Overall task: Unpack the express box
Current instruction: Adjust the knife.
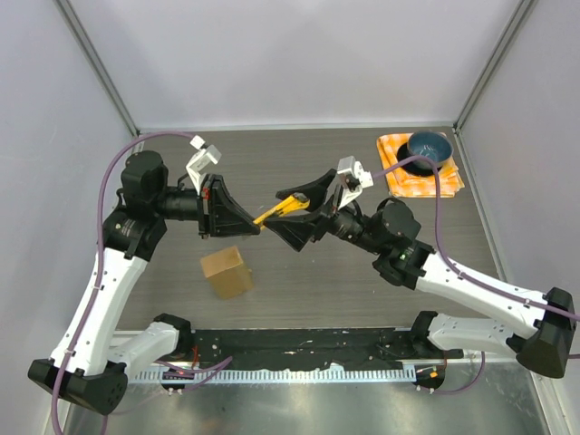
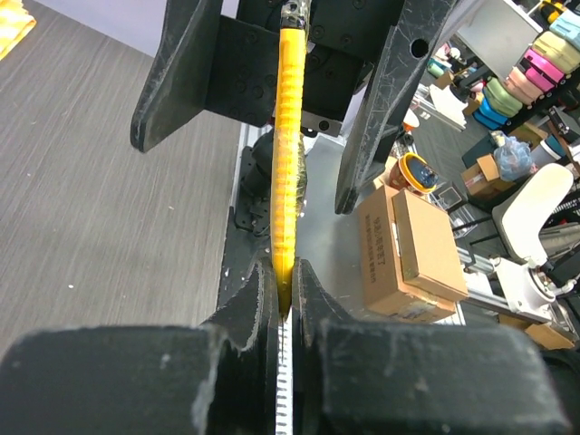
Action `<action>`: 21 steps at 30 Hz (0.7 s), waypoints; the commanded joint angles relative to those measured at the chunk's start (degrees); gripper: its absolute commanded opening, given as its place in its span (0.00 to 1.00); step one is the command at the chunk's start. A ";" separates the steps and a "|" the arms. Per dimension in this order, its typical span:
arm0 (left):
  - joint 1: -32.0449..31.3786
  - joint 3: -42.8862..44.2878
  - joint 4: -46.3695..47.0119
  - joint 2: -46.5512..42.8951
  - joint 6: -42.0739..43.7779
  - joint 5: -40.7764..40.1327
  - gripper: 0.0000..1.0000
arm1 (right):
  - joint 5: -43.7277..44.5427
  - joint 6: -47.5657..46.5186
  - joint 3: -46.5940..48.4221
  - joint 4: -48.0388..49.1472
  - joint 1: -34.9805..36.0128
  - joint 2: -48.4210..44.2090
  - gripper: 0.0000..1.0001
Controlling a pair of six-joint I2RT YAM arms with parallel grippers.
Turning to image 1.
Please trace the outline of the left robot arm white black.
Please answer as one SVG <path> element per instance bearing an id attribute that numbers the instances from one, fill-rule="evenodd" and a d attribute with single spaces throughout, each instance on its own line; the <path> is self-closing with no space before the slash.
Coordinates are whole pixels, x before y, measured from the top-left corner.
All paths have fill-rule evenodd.
<path id="1" fill-rule="evenodd" d="M 229 195 L 223 177 L 206 172 L 220 157 L 217 148 L 209 146 L 189 160 L 186 172 L 192 188 L 169 185 L 169 170 L 156 151 L 127 158 L 117 206 L 98 221 L 94 269 L 82 300 L 51 356 L 33 361 L 28 371 L 29 379 L 56 401 L 108 416 L 121 402 L 130 378 L 163 357 L 181 362 L 191 355 L 191 324 L 171 314 L 156 316 L 144 332 L 116 351 L 110 344 L 168 220 L 195 221 L 204 238 L 259 234 L 254 219 Z"/>

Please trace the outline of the yellow utility knife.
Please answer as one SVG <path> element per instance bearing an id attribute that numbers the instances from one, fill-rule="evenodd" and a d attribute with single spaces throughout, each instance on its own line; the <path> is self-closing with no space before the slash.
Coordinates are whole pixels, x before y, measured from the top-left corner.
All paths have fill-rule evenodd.
<path id="1" fill-rule="evenodd" d="M 289 197 L 270 208 L 267 212 L 254 219 L 253 223 L 260 228 L 264 227 L 267 218 L 282 217 L 289 213 L 304 210 L 310 205 L 310 200 L 306 195 L 300 192 L 293 193 Z"/>

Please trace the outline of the brown cardboard express box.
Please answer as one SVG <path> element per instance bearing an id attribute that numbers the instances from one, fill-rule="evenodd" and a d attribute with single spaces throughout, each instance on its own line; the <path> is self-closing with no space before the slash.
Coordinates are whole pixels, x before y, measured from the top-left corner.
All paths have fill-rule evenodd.
<path id="1" fill-rule="evenodd" d="M 220 299 L 231 299 L 254 288 L 252 271 L 236 246 L 202 257 L 200 265 L 204 277 Z"/>

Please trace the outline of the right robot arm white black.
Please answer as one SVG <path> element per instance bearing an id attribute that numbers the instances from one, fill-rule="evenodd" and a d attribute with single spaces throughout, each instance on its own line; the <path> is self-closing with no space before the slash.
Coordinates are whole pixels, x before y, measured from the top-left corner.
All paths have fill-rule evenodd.
<path id="1" fill-rule="evenodd" d="M 518 287 L 450 259 L 440 246 L 418 240 L 419 222 L 396 198 L 385 199 L 374 215 L 364 215 L 355 203 L 373 184 L 364 169 L 332 169 L 312 186 L 325 194 L 334 178 L 340 183 L 331 197 L 322 197 L 304 215 L 267 217 L 265 227 L 296 251 L 326 234 L 338 237 L 374 254 L 373 268 L 391 285 L 445 297 L 480 314 L 420 313 L 409 336 L 417 356 L 469 349 L 513 357 L 549 378 L 564 377 L 579 320 L 570 293 L 558 287 L 545 293 Z"/>

